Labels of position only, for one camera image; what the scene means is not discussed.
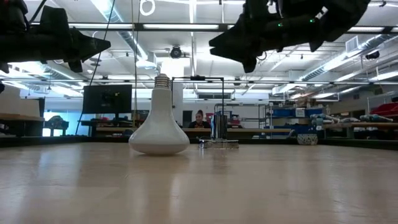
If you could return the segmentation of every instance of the air vent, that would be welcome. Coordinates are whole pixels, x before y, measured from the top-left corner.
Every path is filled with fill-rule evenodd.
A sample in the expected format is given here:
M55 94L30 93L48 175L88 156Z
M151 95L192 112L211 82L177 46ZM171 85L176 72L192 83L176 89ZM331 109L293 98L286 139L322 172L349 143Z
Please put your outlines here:
M200 93L198 94L199 99L222 99L223 94L221 93ZM224 93L224 99L231 99L230 93Z
M381 95L383 94L383 89L382 88L377 88L373 91L373 93L377 96L377 95Z
M346 42L346 52L350 53L358 49L358 45L359 45L358 36L355 36L354 38Z

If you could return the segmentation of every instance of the desk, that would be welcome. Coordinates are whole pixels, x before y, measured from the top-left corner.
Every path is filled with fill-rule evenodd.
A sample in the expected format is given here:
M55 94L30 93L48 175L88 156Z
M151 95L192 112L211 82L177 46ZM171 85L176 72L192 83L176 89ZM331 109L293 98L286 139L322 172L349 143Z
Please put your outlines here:
M325 132L327 129L346 129L347 138L354 139L354 128L377 128L379 130L395 130L398 129L398 123L368 123L368 122L357 122L357 123L338 123L338 124L324 124L323 129Z
M103 133L121 133L126 129L135 131L138 128L119 128L119 127L97 127L96 132ZM211 129L207 128L182 128L189 138L210 137ZM229 128L227 132L228 138L231 139L247 139L252 138L258 133L289 133L291 129L257 129L257 128Z
M111 132L111 131L123 132L126 129L131 129L132 127L132 121L94 120L94 121L78 121L78 122L80 122L82 126L88 126L89 137L96 137L98 128L108 128L104 132Z
M0 113L0 123L8 127L8 129L0 129L0 132L17 137L41 136L44 121L41 117Z

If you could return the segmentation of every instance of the cable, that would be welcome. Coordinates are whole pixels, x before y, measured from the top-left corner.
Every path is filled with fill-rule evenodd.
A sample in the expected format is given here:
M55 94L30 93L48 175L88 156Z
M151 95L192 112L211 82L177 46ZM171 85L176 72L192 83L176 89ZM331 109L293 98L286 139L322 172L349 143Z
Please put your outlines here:
M108 34L109 24L111 23L111 18L112 18L112 13L113 13L113 7L114 7L114 3L115 3L115 2L116 2L116 0L113 0L112 8L111 8L111 13L109 14L108 23L107 23L106 29L105 29L104 40L106 40L106 35ZM93 83L94 76L95 76L95 73L97 72L98 64L99 64L99 62L100 62L101 54L102 54L102 52L100 52L99 55L98 55L98 59L97 59L97 63L96 63L95 68L94 68L93 76L91 77L90 84L89 84L88 86L91 86L91 84ZM81 110L80 117L79 117L79 120L78 120L78 122L77 122L77 127L76 127L75 135L77 135L77 131L79 130L79 124L80 124L80 122L81 122L81 117L82 117L82 116L83 116L83 109Z
M264 52L264 58L259 58L259 57L257 57L257 59L258 59L259 61L263 61L263 60L267 59L267 52Z
M35 14L33 14L32 18L30 19L29 24L31 24L31 23L33 23L33 21L35 21L37 15L39 14L40 10L42 10L46 1L47 0L42 0L42 2L40 3L40 5L38 6L38 8L35 11Z
M140 15L141 15L141 7L138 9L138 19L137 19L137 23L139 24L139 19L140 19ZM134 11L132 8L132 0L131 0L131 18L132 20L134 19ZM132 118L132 125L133 127L136 127L136 119L137 119L137 53L138 53L138 33L139 31L136 31L137 35L136 35L136 50L134 51L134 114L133 114L133 118Z

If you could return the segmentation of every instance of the workbench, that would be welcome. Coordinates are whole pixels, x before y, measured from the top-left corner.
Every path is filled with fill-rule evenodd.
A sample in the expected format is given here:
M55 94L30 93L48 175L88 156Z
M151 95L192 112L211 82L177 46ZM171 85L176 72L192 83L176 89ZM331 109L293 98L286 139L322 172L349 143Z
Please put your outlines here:
M338 124L323 125L325 139L326 139L327 129L345 129L347 133L347 138L354 139L354 128L377 128L378 130L393 131L398 129L398 123L357 122L357 123L338 123Z
M0 113L0 124L8 128L1 128L0 132L17 137L41 136L43 133L44 118L21 114Z
M99 133L122 133L126 129L135 131L137 128L119 127L97 127L96 134ZM211 129L207 128L182 128L189 138L210 137ZM257 128L229 128L227 137L229 139L251 139L256 134L261 133L289 133L291 129L257 129Z

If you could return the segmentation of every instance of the red object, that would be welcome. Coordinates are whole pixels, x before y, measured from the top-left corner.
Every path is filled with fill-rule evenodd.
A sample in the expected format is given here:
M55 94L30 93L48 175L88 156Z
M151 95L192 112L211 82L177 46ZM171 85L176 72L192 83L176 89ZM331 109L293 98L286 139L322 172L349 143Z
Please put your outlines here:
M214 113L206 113L206 121L211 124L211 118L213 117Z
M386 103L371 111L371 114L377 114L385 117L398 116L398 103Z

